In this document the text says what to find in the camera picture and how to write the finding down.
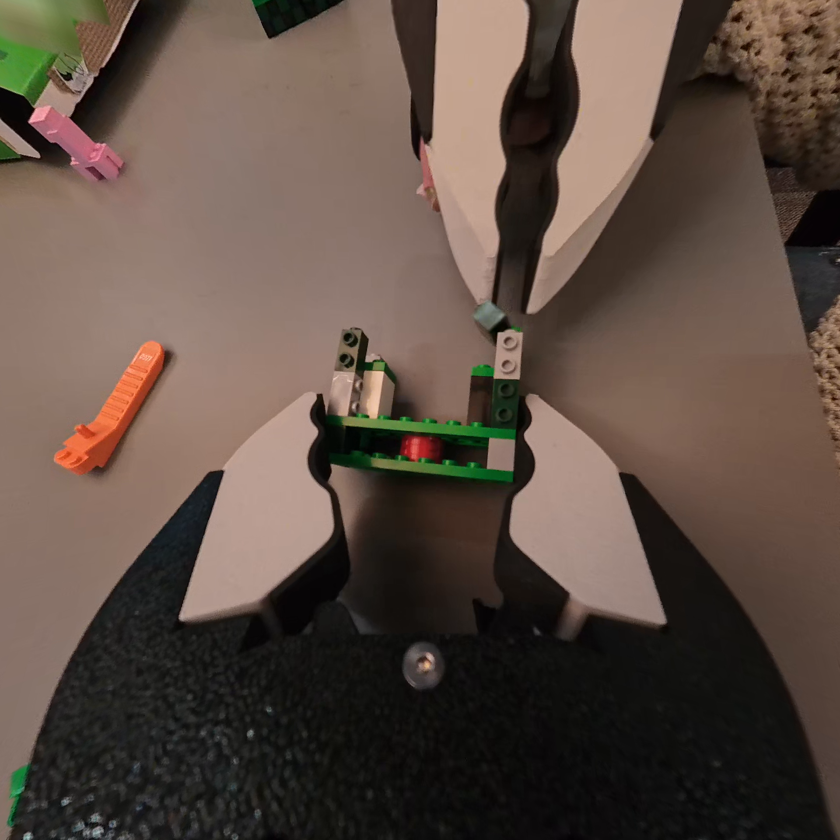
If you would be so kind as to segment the pink lego pig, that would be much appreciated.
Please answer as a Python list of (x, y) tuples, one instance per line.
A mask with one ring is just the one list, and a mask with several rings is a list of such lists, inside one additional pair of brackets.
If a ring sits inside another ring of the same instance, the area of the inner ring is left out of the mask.
[(70, 156), (71, 167), (90, 182), (112, 181), (124, 166), (107, 144), (92, 140), (73, 120), (50, 106), (36, 108), (28, 123)]

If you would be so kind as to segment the person's knitted sweater torso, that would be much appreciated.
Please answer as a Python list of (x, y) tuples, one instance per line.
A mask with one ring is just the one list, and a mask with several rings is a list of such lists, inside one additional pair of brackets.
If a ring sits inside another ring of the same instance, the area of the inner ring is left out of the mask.
[(836, 464), (839, 465), (839, 297), (807, 339)]

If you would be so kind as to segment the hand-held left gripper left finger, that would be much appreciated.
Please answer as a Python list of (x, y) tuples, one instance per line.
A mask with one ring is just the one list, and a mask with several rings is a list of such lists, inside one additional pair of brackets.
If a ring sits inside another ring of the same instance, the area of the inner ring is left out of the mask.
[(329, 484), (322, 396), (301, 395), (224, 467), (179, 615), (185, 624), (259, 615), (299, 634), (350, 576)]

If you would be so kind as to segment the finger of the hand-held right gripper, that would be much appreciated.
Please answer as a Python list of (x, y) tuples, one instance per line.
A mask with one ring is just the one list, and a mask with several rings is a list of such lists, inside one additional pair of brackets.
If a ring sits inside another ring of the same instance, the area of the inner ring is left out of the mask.
[(529, 32), (523, 1), (437, 2), (432, 139), (427, 158), (448, 243), (477, 303), (488, 301), (506, 170), (500, 121)]
[(543, 237), (527, 314), (569, 281), (622, 201), (653, 141), (650, 131), (680, 1), (582, 1), (571, 55), (579, 107), (557, 164), (559, 198)]

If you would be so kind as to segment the pink lego piece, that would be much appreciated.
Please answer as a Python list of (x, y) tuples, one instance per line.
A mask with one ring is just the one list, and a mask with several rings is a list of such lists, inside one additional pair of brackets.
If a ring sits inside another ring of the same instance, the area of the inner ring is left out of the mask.
[(422, 197), (433, 211), (440, 213), (437, 190), (427, 158), (426, 144), (423, 138), (421, 138), (418, 142), (418, 160), (421, 164), (423, 180), (421, 185), (417, 188), (416, 194)]

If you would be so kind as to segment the person's right forearm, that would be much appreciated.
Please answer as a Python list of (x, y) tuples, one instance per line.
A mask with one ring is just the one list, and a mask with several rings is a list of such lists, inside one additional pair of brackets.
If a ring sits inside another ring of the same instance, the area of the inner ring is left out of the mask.
[(736, 1), (694, 78), (745, 87), (765, 157), (815, 191), (839, 188), (839, 2)]

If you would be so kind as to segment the green lego set box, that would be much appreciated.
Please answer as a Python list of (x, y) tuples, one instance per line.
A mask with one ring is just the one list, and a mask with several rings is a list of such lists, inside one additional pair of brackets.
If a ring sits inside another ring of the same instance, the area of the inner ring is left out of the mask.
[(93, 20), (75, 23), (72, 51), (55, 52), (2, 37), (1, 161), (39, 159), (46, 147), (29, 119), (34, 111), (53, 109), (72, 118), (117, 51), (138, 1), (91, 3)]

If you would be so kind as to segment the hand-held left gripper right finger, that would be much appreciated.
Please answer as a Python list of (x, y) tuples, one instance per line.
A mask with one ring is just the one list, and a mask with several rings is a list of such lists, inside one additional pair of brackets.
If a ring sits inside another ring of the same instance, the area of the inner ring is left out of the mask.
[(540, 396), (524, 398), (520, 418), (494, 568), (504, 609), (565, 641), (590, 616), (664, 627), (618, 468)]

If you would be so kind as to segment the orange brick separator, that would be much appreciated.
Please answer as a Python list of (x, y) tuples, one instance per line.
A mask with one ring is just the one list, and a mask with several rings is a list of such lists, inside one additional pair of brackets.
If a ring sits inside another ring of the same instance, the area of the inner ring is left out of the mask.
[(164, 362), (165, 351), (158, 342), (143, 343), (98, 415), (89, 424), (75, 426), (75, 433), (56, 452), (54, 462), (79, 476), (105, 467), (162, 372)]

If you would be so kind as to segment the green and grey lego build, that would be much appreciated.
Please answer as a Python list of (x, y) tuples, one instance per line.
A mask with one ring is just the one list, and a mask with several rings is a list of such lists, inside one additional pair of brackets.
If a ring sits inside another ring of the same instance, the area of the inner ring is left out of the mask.
[(513, 481), (520, 429), (523, 333), (497, 332), (493, 364), (471, 369), (467, 416), (439, 421), (394, 412), (396, 376), (381, 356), (356, 361), (351, 378), (335, 372), (327, 408), (330, 463), (352, 469), (476, 480)]

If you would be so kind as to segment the green lego piece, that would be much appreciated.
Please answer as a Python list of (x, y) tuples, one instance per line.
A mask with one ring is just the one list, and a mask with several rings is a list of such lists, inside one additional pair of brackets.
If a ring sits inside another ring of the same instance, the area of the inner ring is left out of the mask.
[(30, 764), (24, 764), (11, 773), (9, 778), (8, 799), (10, 802), (7, 826), (14, 827), (18, 803), (25, 790)]

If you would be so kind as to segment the dark green lego brick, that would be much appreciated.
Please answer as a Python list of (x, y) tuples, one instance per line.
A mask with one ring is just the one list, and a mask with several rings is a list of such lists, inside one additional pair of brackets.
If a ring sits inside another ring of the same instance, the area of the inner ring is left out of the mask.
[(508, 315), (493, 301), (479, 303), (472, 314), (472, 319), (483, 335), (493, 344), (497, 336), (511, 328)]

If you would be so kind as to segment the large green creeper lego model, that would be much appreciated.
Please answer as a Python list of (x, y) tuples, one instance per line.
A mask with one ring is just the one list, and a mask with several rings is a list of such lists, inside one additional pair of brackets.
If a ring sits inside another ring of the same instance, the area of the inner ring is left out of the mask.
[(341, 1), (252, 1), (268, 38), (277, 37), (327, 10)]

